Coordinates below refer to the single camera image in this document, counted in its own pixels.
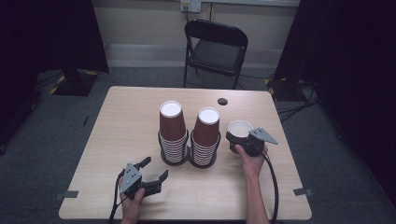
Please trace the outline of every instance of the chair leg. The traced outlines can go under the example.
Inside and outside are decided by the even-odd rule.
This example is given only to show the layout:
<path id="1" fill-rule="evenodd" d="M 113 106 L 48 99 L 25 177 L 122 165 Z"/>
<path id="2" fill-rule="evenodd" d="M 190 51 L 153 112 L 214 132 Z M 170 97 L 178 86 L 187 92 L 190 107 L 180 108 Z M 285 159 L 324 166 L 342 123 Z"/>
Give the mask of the chair leg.
<path id="1" fill-rule="evenodd" d="M 236 84 L 238 83 L 239 73 L 240 73 L 240 72 L 241 72 L 241 71 L 238 71 L 238 72 L 236 73 L 236 75 L 235 75 L 235 81 L 233 82 L 233 90 L 235 90 Z"/>
<path id="2" fill-rule="evenodd" d="M 186 81 L 187 81 L 187 63 L 184 64 L 184 80 L 183 80 L 183 88 L 186 88 Z"/>

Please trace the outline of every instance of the brown paper cup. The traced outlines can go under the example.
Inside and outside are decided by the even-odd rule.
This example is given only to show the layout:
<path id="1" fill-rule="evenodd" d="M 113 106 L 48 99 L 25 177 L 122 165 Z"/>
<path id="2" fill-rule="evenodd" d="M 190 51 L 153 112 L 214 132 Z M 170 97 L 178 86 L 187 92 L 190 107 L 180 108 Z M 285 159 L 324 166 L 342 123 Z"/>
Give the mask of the brown paper cup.
<path id="1" fill-rule="evenodd" d="M 161 105 L 160 133 L 166 141 L 179 140 L 186 134 L 186 123 L 179 102 L 166 101 Z"/>
<path id="2" fill-rule="evenodd" d="M 219 138 L 219 111 L 213 107 L 204 107 L 199 113 L 193 130 L 194 141 L 203 147 L 216 144 Z"/>

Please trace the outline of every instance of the black tape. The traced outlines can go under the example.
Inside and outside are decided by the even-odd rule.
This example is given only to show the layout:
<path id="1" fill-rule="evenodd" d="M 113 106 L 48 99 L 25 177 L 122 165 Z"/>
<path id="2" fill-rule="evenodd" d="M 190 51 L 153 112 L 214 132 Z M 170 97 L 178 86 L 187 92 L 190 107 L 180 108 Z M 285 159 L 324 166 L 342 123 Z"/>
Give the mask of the black tape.
<path id="1" fill-rule="evenodd" d="M 294 189 L 294 195 L 299 196 L 299 195 L 306 195 L 306 197 L 309 197 L 314 194 L 311 189 Z"/>
<path id="2" fill-rule="evenodd" d="M 64 193 L 57 193 L 53 200 L 63 200 L 64 198 L 77 198 L 78 191 L 76 190 L 68 190 Z"/>

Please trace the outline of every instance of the black folding chair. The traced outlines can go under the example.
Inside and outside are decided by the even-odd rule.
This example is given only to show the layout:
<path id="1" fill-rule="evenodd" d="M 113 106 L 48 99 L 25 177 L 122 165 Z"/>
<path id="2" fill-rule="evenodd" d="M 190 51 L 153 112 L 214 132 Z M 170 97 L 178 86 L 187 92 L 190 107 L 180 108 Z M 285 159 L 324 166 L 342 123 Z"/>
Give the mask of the black folding chair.
<path id="1" fill-rule="evenodd" d="M 238 83 L 242 64 L 248 48 L 248 37 L 240 29 L 213 21 L 194 20 L 187 22 L 186 62 L 183 88 L 186 87 L 188 67 L 235 77 L 233 89 Z M 192 44 L 192 37 L 198 39 Z"/>

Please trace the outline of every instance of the black cable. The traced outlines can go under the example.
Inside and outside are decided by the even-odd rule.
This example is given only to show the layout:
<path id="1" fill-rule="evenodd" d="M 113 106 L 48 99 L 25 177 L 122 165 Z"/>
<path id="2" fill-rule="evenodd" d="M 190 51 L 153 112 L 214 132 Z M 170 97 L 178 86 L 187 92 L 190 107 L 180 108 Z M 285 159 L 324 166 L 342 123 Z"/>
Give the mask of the black cable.
<path id="1" fill-rule="evenodd" d="M 314 94 L 314 91 L 315 91 L 315 89 L 316 89 L 316 85 L 315 85 L 315 84 L 312 84 L 312 83 L 304 83 L 304 84 L 301 84 L 301 85 L 308 85 L 308 86 L 311 86 L 311 87 L 312 87 L 312 91 L 311 91 L 311 93 L 310 93 L 308 99 L 306 100 L 306 102 L 305 102 L 303 105 L 300 105 L 300 106 L 295 106 L 295 107 L 292 107 L 292 108 L 289 108 L 289 109 L 287 109 L 287 108 L 280 108 L 280 109 L 277 109 L 277 111 L 278 111 L 277 114 L 278 114 L 278 115 L 290 112 L 288 115 L 284 116 L 284 117 L 280 120 L 280 122 L 284 122 L 285 120 L 291 118 L 293 115 L 295 115 L 295 114 L 296 114 L 297 112 L 299 112 L 300 110 L 302 110 L 302 109 L 304 109 L 304 108 L 307 108 L 307 107 L 309 107 L 309 106 L 311 106 L 311 105 L 314 105 L 314 104 L 316 104 L 316 103 L 318 102 L 318 98 L 316 98 L 315 100 L 312 100 L 312 101 L 311 101 L 311 98 L 312 98 L 312 96 L 313 96 L 313 94 Z"/>
<path id="2" fill-rule="evenodd" d="M 258 78 L 258 79 L 261 79 L 261 78 L 263 78 L 263 79 L 265 79 L 265 78 L 268 78 L 268 77 L 254 77 L 254 76 L 248 76 L 248 75 L 239 75 L 240 77 L 253 77 L 253 78 Z"/>
<path id="3" fill-rule="evenodd" d="M 276 224 L 277 210 L 279 208 L 279 191 L 277 188 L 276 176 L 275 176 L 275 172 L 274 172 L 274 167 L 272 166 L 272 163 L 271 163 L 271 160 L 270 160 L 268 154 L 264 151 L 264 152 L 262 152 L 262 156 L 267 161 L 268 167 L 270 168 L 270 171 L 271 171 L 271 177 L 273 178 L 274 192 L 275 192 L 275 205 L 274 205 L 273 217 L 271 219 L 271 224 Z"/>
<path id="4" fill-rule="evenodd" d="M 117 203 L 117 193 L 119 189 L 119 181 L 121 177 L 123 176 L 125 170 L 122 170 L 122 172 L 117 176 L 117 181 L 116 181 L 116 187 L 114 190 L 114 202 L 113 202 L 113 209 L 111 210 L 110 217 L 108 218 L 108 224 L 112 224 L 114 220 L 114 215 L 116 215 L 117 208 L 122 204 L 122 202 L 127 198 L 125 197 L 120 203 Z"/>
<path id="5" fill-rule="evenodd" d="M 186 21 L 189 22 L 189 7 L 183 7 L 184 8 L 184 15 L 186 16 Z"/>
<path id="6" fill-rule="evenodd" d="M 50 76 L 50 77 L 46 77 L 46 78 L 44 78 L 43 80 L 38 81 L 38 82 L 35 84 L 35 85 L 36 85 L 35 89 L 36 89 L 36 90 L 39 90 L 39 89 L 41 89 L 41 88 L 43 88 L 43 87 L 49 85 L 50 83 L 56 81 L 56 79 L 58 79 L 58 77 L 59 77 L 62 73 L 63 73 L 63 71 L 59 72 L 58 74 L 52 75 L 52 76 Z M 48 79 L 51 79 L 51 78 L 53 78 L 53 80 L 51 80 L 50 82 L 38 86 L 39 84 L 41 84 L 41 83 L 43 83 L 44 81 L 47 81 Z"/>

